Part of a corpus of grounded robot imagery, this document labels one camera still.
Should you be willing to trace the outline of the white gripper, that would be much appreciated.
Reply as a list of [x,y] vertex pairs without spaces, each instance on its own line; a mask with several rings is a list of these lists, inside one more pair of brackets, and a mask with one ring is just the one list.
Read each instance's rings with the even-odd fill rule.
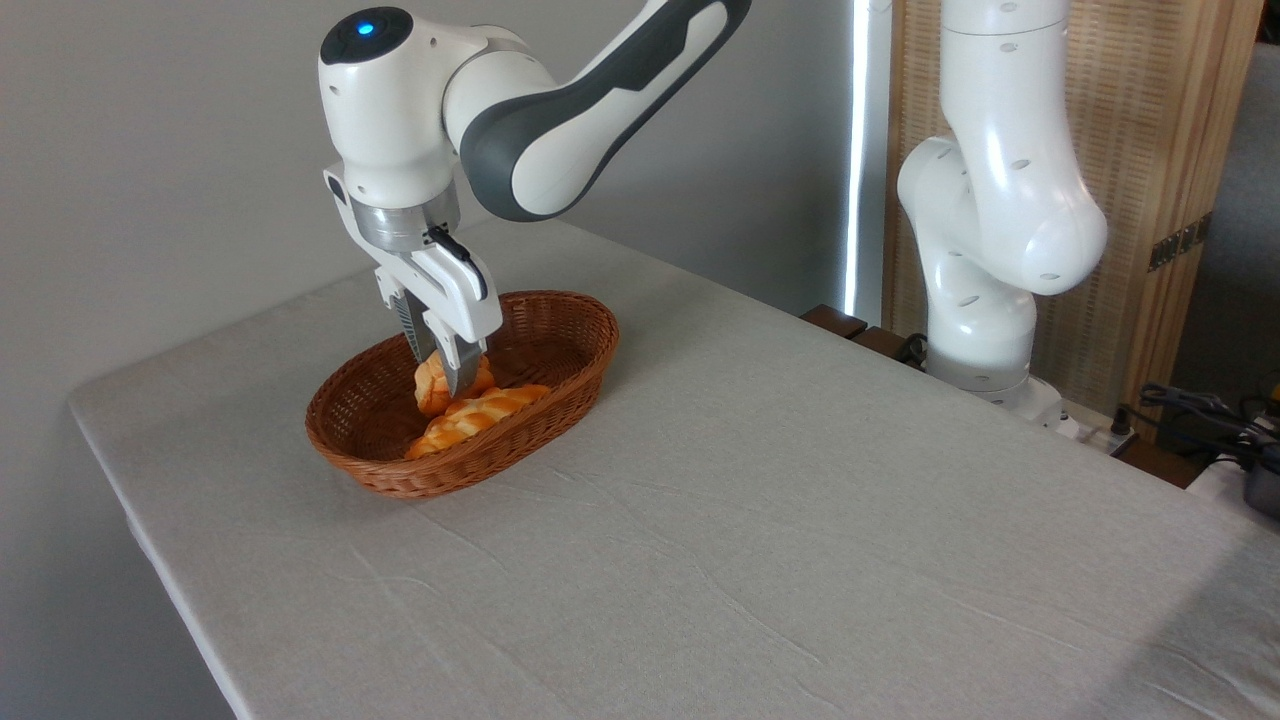
[[415,252],[374,249],[375,277],[419,364],[435,351],[452,398],[475,383],[488,338],[502,325],[497,292],[480,263],[460,260],[440,243]]

